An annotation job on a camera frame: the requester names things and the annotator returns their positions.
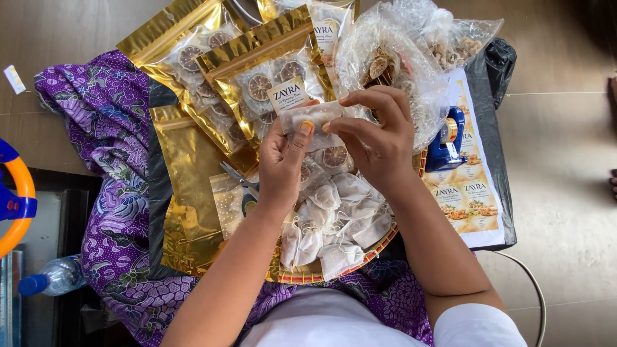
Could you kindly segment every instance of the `purple batik fabric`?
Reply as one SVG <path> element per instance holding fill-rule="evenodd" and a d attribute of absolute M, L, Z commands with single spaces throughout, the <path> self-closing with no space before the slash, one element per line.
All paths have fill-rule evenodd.
<path fill-rule="evenodd" d="M 88 284 L 138 342 L 158 346 L 198 278 L 146 279 L 148 77 L 111 51 L 86 65 L 49 67 L 35 76 L 35 87 L 43 107 L 63 117 L 87 168 L 103 178 L 81 247 Z M 319 285 L 345 291 L 384 324 L 433 345 L 423 292 L 407 263 L 377 259 Z M 244 331 L 296 288 L 265 282 Z"/>

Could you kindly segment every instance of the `toy steering wheel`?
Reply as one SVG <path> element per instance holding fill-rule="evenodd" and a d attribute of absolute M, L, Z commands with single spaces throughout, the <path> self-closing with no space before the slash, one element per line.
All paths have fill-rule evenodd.
<path fill-rule="evenodd" d="M 35 185 L 28 167 L 19 158 L 19 153 L 0 138 L 0 163 L 9 169 L 17 195 L 8 190 L 0 181 L 0 220 L 14 219 L 6 234 L 0 239 L 0 257 L 4 257 L 17 246 L 36 215 Z"/>

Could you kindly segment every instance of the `blue bottle cap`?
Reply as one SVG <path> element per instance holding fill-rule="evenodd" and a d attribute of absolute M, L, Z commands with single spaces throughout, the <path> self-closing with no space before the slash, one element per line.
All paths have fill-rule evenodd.
<path fill-rule="evenodd" d="M 17 291 L 23 296 L 38 294 L 47 288 L 47 276 L 42 274 L 22 278 L 17 285 Z"/>

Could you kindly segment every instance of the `scissors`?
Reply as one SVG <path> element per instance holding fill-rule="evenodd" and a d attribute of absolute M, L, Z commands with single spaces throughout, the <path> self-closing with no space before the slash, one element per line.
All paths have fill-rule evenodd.
<path fill-rule="evenodd" d="M 241 186 L 244 187 L 244 195 L 242 196 L 242 215 L 244 215 L 246 217 L 246 215 L 253 210 L 253 208 L 255 207 L 255 205 L 257 205 L 257 198 L 255 198 L 255 196 L 251 193 L 251 191 L 249 190 L 249 188 L 254 189 L 255 191 L 259 192 L 259 182 L 257 183 L 253 183 L 253 182 L 249 182 L 247 181 L 244 176 L 242 176 L 238 171 L 235 171 L 229 164 L 227 164 L 226 162 L 222 162 L 221 166 L 223 167 L 223 169 L 225 171 L 227 171 L 227 173 L 236 181 L 238 181 L 238 183 L 240 183 Z"/>

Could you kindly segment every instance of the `white cord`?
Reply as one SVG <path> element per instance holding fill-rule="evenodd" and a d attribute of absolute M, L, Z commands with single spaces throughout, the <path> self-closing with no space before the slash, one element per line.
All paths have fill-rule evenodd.
<path fill-rule="evenodd" d="M 246 12 L 246 10 L 238 3 L 238 0 L 231 0 L 231 2 L 233 2 L 237 10 L 242 12 L 242 14 L 244 14 L 249 20 L 253 21 L 253 25 L 251 25 L 252 27 L 262 24 L 261 20 L 256 19 L 255 17 L 251 16 L 248 12 Z"/>
<path fill-rule="evenodd" d="M 538 294 L 538 299 L 540 300 L 540 332 L 538 333 L 538 339 L 536 341 L 536 347 L 540 347 L 542 344 L 542 340 L 544 340 L 544 331 L 546 330 L 546 303 L 544 302 L 544 295 L 542 295 L 542 291 L 540 290 L 540 286 L 538 285 L 536 278 L 533 276 L 529 268 L 526 267 L 525 264 L 523 264 L 523 262 L 521 262 L 517 258 L 511 255 L 505 254 L 505 253 L 498 252 L 498 251 L 492 251 L 492 252 L 501 254 L 506 258 L 510 258 L 514 260 L 518 265 L 520 265 L 523 268 L 523 270 L 525 270 L 525 272 L 527 273 L 527 276 L 529 276 L 532 283 L 534 284 L 534 287 L 536 288 L 536 292 Z"/>

